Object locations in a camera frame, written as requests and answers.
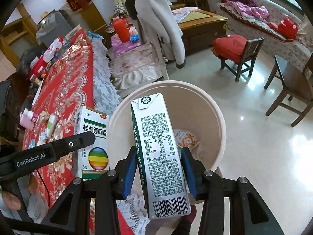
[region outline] carton logo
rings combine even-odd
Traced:
[[[151,101],[151,97],[150,96],[146,96],[146,97],[142,97],[141,98],[141,103],[142,104],[148,104]]]
[[[88,155],[88,162],[95,170],[103,170],[108,165],[108,155],[103,148],[94,147]]]

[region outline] fluffy white jacket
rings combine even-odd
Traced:
[[[155,39],[149,39],[155,32],[161,42],[164,55],[169,60],[176,60],[181,65],[185,61],[185,48],[180,30],[172,14],[167,0],[135,0],[137,17],[145,32],[146,38],[152,44]]]

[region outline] metal screw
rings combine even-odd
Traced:
[[[76,178],[73,180],[73,184],[80,184],[81,183],[81,179]]]
[[[213,171],[211,171],[209,169],[206,169],[203,173],[204,173],[204,175],[209,176],[209,177],[213,175]]]
[[[113,170],[113,169],[110,169],[107,173],[108,173],[108,176],[109,176],[109,177],[113,177],[113,176],[116,175],[116,171]]]
[[[240,177],[240,178],[239,178],[239,181],[240,181],[241,183],[248,183],[248,179],[245,178],[245,177]]]

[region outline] barcode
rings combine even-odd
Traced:
[[[76,125],[75,125],[75,135],[78,133],[79,130],[79,118],[80,118],[80,112],[77,113],[77,117],[76,117]]]
[[[154,212],[157,216],[188,210],[185,196],[164,201],[152,202],[152,204]]]

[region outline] human hand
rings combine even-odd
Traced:
[[[33,195],[36,194],[37,188],[38,188],[37,180],[35,176],[31,174],[29,178],[28,190]],[[5,205],[11,210],[20,210],[22,207],[19,198],[9,192],[2,191],[2,199]]]

